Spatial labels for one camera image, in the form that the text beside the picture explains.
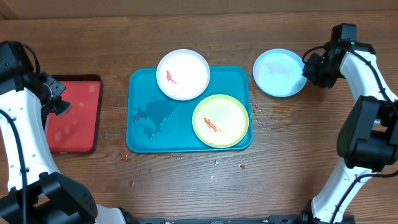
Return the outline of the light blue plate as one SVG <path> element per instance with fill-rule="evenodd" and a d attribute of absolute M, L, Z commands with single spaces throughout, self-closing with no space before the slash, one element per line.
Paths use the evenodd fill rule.
<path fill-rule="evenodd" d="M 286 98 L 299 93 L 307 83 L 304 63 L 287 49 L 270 49 L 254 62 L 252 74 L 256 85 L 266 94 Z"/>

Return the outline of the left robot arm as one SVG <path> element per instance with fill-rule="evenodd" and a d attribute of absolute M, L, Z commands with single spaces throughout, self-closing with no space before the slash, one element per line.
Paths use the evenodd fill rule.
<path fill-rule="evenodd" d="M 31 62 L 30 47 L 1 42 L 1 134 L 8 161 L 8 195 L 1 218 L 8 223 L 135 223 L 122 208 L 98 205 L 90 191 L 63 175 L 46 140 L 48 114 L 65 113 L 65 86 Z"/>

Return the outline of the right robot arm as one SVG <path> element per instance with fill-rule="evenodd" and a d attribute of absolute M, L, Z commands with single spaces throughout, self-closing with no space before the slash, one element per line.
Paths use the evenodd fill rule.
<path fill-rule="evenodd" d="M 339 159 L 321 192 L 309 201 L 295 223 L 354 223 L 345 210 L 371 178 L 383 178 L 385 166 L 397 161 L 397 96 L 378 67 L 371 44 L 358 42 L 357 27 L 334 26 L 331 39 L 304 53 L 303 75 L 313 85 L 331 88 L 348 82 L 355 104 L 339 131 Z"/>

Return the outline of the white plate with red stain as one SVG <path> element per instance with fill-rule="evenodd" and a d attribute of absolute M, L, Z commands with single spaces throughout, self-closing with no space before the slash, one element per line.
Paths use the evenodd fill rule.
<path fill-rule="evenodd" d="M 200 96 L 210 82 L 210 66 L 198 52 L 178 49 L 169 52 L 156 68 L 160 90 L 171 99 L 187 101 Z"/>

